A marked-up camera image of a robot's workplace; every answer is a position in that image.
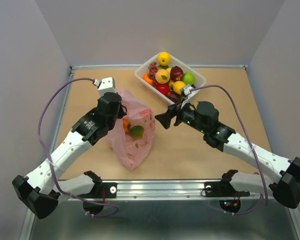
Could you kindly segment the pink plastic bag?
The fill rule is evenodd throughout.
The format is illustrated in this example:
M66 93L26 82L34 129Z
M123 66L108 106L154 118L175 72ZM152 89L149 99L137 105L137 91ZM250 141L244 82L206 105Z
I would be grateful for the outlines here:
M137 168L148 156L155 137L155 117L152 109L144 102L134 97L125 88L118 88L117 93L122 98L122 104L126 107L126 116L117 119L114 128L108 132L106 141L114 151L119 162L129 171ZM134 126L143 126L142 139L134 140L130 133L125 134L123 119Z

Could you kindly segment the dark red apple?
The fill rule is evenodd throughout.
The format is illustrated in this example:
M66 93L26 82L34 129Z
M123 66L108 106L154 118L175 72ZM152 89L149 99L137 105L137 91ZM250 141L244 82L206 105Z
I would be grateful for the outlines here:
M182 81L184 76L183 70L179 66L173 66L170 70L170 79L173 81Z

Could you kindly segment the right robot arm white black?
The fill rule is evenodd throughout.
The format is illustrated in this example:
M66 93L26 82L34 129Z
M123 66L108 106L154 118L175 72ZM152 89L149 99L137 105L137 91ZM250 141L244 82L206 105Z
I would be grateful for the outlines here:
M221 192L252 192L274 197L283 206L295 209L300 203L300 158L291 160L249 143L233 128L219 121L219 111L208 101L175 103L155 119L168 129L175 118L175 126L184 123L203 134L203 140L212 148L235 156L261 169L259 175L229 170L222 176Z

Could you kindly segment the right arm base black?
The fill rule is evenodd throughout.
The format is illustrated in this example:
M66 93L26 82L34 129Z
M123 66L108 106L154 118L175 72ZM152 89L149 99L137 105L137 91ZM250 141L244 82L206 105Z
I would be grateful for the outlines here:
M248 191L237 191L230 184L238 170L231 169L222 175L221 180L204 184L200 195L207 198L221 198L219 205L226 213L237 214L241 208L241 197L249 197Z

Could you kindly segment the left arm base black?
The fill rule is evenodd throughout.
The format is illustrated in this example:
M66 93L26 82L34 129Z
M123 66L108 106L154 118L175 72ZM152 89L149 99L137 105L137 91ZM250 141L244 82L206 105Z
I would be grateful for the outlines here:
M119 211L119 207L106 202L117 197L117 183L104 183L101 177L92 171L86 171L77 178L72 197L82 201L85 215L92 218L110 217Z

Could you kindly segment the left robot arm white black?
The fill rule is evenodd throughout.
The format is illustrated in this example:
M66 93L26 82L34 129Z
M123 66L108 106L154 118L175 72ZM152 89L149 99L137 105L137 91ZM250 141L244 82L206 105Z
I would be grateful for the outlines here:
M80 157L112 130L127 109L117 92L106 92L91 109L77 121L63 142L36 169L26 176L17 175L12 186L17 197L38 218L49 216L58 204L70 198L95 201L91 215L99 214L105 206L109 190L103 187L102 179L92 171L67 181L59 177Z

